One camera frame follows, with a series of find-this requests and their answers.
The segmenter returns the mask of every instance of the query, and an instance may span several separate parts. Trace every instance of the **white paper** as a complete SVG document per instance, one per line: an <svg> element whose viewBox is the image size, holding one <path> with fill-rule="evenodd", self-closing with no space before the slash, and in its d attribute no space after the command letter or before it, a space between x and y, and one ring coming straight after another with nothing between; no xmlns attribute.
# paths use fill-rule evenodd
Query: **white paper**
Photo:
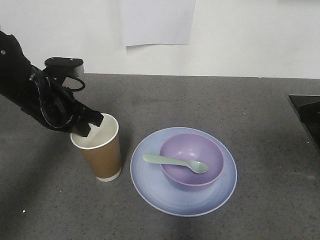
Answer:
<svg viewBox="0 0 320 240"><path fill-rule="evenodd" d="M196 0L122 0L125 46L189 44Z"/></svg>

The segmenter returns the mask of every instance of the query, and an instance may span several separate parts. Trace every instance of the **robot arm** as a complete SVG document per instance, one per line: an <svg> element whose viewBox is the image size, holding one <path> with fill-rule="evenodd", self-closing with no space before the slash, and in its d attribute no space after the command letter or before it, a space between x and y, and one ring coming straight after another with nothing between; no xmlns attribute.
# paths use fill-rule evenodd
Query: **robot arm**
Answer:
<svg viewBox="0 0 320 240"><path fill-rule="evenodd" d="M88 136L89 123L100 126L103 115L74 97L73 92L85 88L76 72L83 61L51 57L44 63L44 70L31 65L17 39L0 31L0 94L48 129ZM82 87L64 87L66 77L77 80Z"/></svg>

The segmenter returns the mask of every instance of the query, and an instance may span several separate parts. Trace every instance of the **cup rim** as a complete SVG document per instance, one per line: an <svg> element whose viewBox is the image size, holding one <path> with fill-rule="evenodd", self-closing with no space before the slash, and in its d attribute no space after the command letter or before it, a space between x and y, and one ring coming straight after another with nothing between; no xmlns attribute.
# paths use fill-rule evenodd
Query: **cup rim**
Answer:
<svg viewBox="0 0 320 240"><path fill-rule="evenodd" d="M75 145L75 146L76 146L77 148L79 148L79 149L92 150L92 149L101 148L101 147L103 147L104 145L107 145L108 143L110 143L113 139L115 139L115 137L117 136L117 134L118 134L118 132L119 132L119 123L118 123L117 119L116 119L114 116L112 116L112 115L110 115L110 114L107 114L107 113L101 113L101 114L103 115L103 117L111 117L111 118L115 121L115 123L116 123L116 131L115 131L115 134L114 134L108 141L106 141L106 142L104 142L104 143L102 143L102 144L100 144L100 145L91 146L91 147L85 147L85 146L80 146L80 145L78 145L78 144L74 141L73 135L75 135L75 133L71 132L71 133L70 133L70 139L71 139L73 145Z"/></svg>

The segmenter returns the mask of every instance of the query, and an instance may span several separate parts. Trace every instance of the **mint green spoon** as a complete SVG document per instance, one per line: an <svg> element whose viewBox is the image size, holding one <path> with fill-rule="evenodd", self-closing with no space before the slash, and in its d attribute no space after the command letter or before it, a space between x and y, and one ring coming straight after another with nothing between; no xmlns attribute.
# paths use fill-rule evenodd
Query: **mint green spoon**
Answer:
<svg viewBox="0 0 320 240"><path fill-rule="evenodd" d="M145 153L142 155L142 158L144 161L151 163L151 164L171 164L171 165L179 165L179 166L185 166L191 169L196 174L204 174L206 171L208 171L209 167L207 164L200 162L200 161L183 161L171 157L165 157L150 153Z"/></svg>

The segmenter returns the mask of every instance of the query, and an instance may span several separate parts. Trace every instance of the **white wall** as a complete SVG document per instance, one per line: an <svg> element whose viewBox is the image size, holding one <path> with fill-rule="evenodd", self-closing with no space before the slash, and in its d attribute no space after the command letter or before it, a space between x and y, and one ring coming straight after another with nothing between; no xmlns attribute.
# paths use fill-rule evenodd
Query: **white wall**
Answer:
<svg viewBox="0 0 320 240"><path fill-rule="evenodd" d="M57 56L86 73L320 79L318 0L197 0L189 45L133 47L119 1L0 0L0 25L39 68Z"/></svg>

